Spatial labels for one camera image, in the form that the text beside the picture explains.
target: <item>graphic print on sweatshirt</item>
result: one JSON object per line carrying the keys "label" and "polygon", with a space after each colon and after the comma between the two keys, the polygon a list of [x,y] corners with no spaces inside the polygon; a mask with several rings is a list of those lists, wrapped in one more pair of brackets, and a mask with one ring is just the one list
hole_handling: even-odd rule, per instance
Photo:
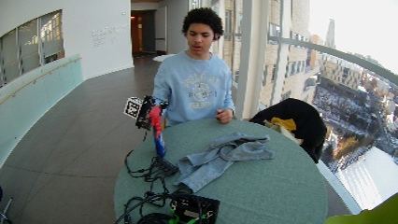
{"label": "graphic print on sweatshirt", "polygon": [[213,105],[217,98],[219,79],[216,76],[207,77],[205,74],[192,75],[183,81],[184,87],[189,90],[188,96],[192,101],[189,108],[203,109]]}

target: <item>boy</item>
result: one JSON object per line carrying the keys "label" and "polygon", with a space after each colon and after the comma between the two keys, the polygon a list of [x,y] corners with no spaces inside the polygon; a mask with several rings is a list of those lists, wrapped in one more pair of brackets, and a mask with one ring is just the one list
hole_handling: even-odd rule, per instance
{"label": "boy", "polygon": [[167,126],[216,118],[229,123],[235,115],[232,71],[209,51],[224,34],[212,8],[196,8],[184,19],[188,50],[167,58],[155,77],[153,97],[168,103]]}

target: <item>concrete floor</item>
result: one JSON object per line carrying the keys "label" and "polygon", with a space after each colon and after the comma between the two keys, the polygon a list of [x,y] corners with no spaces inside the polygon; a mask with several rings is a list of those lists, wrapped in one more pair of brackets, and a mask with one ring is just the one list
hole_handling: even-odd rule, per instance
{"label": "concrete floor", "polygon": [[[12,197],[14,223],[115,223],[116,178],[145,135],[124,104],[152,94],[159,65],[143,57],[135,68],[87,80],[34,125],[0,169],[0,208]],[[329,216],[349,214],[328,190]]]}

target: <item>green table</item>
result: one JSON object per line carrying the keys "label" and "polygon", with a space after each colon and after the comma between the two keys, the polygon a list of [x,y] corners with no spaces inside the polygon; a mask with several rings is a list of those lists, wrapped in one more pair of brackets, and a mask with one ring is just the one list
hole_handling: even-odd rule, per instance
{"label": "green table", "polygon": [[[324,223],[328,192],[323,175],[304,149],[272,129],[241,120],[220,124],[216,119],[204,119],[179,124],[163,132],[165,159],[177,164],[180,158],[201,152],[216,138],[229,133],[268,134],[275,159],[236,161],[223,176],[197,192],[203,197],[220,200],[217,224]],[[128,157],[131,170],[149,167],[155,156],[151,135]],[[173,183],[179,177],[176,174],[165,178],[171,191],[177,189]],[[149,188],[149,183],[134,178],[124,167],[115,188],[116,217],[124,213],[127,201],[135,196],[143,197]],[[131,215],[138,222],[136,210]],[[169,204],[164,208],[148,204],[143,210],[145,214],[171,214]]]}

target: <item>boy's hand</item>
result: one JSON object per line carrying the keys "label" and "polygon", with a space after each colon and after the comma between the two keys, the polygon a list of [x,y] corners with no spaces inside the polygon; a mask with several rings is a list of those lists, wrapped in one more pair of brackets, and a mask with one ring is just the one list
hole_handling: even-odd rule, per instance
{"label": "boy's hand", "polygon": [[220,123],[229,123],[235,116],[235,111],[232,108],[217,109],[216,119],[220,120]]}

